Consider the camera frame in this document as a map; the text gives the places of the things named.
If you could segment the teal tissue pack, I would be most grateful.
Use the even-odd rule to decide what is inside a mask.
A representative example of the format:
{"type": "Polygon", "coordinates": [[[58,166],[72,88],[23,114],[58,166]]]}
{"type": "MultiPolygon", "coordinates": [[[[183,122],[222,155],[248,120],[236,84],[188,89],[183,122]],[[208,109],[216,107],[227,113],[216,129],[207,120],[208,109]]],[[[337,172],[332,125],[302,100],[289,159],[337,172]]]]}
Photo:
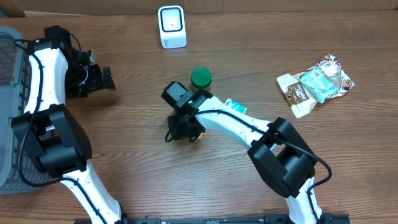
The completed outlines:
{"type": "Polygon", "coordinates": [[[238,103],[237,101],[235,101],[235,100],[233,100],[233,99],[231,99],[231,98],[228,98],[228,99],[225,101],[224,104],[225,104],[227,107],[229,107],[229,108],[231,108],[231,109],[233,109],[233,110],[235,110],[235,111],[238,111],[238,112],[240,112],[240,113],[242,113],[242,114],[245,114],[246,111],[248,110],[245,106],[243,106],[242,104],[238,103]]]}

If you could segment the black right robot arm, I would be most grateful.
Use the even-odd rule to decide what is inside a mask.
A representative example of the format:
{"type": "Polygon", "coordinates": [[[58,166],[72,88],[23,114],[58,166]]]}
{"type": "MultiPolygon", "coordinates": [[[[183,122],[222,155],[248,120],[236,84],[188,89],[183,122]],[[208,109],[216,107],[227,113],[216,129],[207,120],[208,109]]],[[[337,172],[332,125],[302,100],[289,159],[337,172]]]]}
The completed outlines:
{"type": "Polygon", "coordinates": [[[261,179],[285,198],[293,223],[323,223],[314,188],[315,165],[321,162],[289,121],[262,120],[226,106],[205,90],[191,92],[172,81],[161,97],[174,109],[169,116],[165,141],[187,138],[195,142],[200,134],[213,130],[242,146],[261,179]]]}

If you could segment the green lid white jar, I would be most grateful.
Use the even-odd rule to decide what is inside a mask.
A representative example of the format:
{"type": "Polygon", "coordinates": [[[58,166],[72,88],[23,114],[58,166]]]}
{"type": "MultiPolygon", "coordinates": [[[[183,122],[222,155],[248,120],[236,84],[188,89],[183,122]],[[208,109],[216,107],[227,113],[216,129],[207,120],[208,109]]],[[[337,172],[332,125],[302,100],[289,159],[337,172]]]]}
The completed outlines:
{"type": "Polygon", "coordinates": [[[210,91],[212,82],[211,72],[204,67],[196,68],[191,74],[190,81],[193,92],[198,90],[210,91]]]}

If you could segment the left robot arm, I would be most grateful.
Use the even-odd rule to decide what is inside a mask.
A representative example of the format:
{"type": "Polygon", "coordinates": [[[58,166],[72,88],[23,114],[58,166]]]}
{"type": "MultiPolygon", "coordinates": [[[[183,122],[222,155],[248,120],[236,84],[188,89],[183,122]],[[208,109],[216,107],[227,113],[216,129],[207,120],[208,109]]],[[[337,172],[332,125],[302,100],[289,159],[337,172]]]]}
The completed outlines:
{"type": "Polygon", "coordinates": [[[16,39],[14,45],[28,56],[30,95],[24,113],[11,127],[34,167],[51,179],[29,180],[17,161],[23,183],[45,187],[61,183],[77,198],[90,223],[129,223],[121,204],[106,190],[91,158],[92,147],[84,129],[67,109],[65,101],[84,98],[99,90],[115,90],[111,69],[95,64],[92,50],[74,48],[75,36],[59,25],[47,27],[44,37],[16,39]]]}

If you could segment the teal wet wipes pack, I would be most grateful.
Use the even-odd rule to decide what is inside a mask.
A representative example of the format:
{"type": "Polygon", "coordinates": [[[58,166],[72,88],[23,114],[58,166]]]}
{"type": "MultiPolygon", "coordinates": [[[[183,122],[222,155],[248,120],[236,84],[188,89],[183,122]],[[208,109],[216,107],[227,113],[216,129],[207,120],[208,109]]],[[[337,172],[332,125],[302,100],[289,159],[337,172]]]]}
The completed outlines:
{"type": "Polygon", "coordinates": [[[299,77],[301,84],[311,92],[319,103],[334,94],[338,93],[338,89],[323,74],[320,68],[313,68],[299,77]]]}

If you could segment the clear beige snack bag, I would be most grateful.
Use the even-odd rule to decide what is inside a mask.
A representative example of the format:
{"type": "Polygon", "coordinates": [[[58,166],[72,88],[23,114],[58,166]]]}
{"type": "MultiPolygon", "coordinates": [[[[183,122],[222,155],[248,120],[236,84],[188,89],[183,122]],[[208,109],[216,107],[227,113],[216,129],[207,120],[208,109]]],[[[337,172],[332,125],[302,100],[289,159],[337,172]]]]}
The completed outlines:
{"type": "Polygon", "coordinates": [[[316,67],[320,68],[324,76],[338,89],[338,93],[326,100],[341,97],[354,87],[354,81],[345,73],[338,59],[331,54],[323,56],[314,66],[303,72],[295,75],[286,73],[277,77],[277,83],[296,118],[309,114],[315,105],[319,103],[299,80],[301,75],[316,67]]]}

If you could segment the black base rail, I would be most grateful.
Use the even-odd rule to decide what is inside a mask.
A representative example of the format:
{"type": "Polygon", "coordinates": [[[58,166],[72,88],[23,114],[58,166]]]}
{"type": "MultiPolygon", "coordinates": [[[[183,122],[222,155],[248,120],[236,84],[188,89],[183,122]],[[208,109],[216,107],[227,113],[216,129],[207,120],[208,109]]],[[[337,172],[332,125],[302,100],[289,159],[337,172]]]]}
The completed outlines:
{"type": "MultiPolygon", "coordinates": [[[[133,224],[284,224],[293,223],[289,215],[264,215],[263,217],[233,217],[233,218],[188,218],[188,219],[166,219],[160,218],[135,218],[127,219],[133,224]]],[[[325,224],[350,224],[349,215],[334,215],[324,213],[320,219],[325,224]]],[[[89,220],[75,220],[74,224],[89,224],[89,220]]]]}

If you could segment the grey plastic mesh basket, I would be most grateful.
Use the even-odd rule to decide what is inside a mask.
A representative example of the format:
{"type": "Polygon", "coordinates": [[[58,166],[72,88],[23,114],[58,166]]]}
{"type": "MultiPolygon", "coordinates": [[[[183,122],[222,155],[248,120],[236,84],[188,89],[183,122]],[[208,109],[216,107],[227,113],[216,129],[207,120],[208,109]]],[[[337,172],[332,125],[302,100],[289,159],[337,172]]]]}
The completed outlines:
{"type": "Polygon", "coordinates": [[[24,114],[30,93],[30,63],[24,52],[13,44],[21,33],[1,27],[1,195],[35,191],[17,172],[20,142],[11,128],[12,118],[24,114]]]}

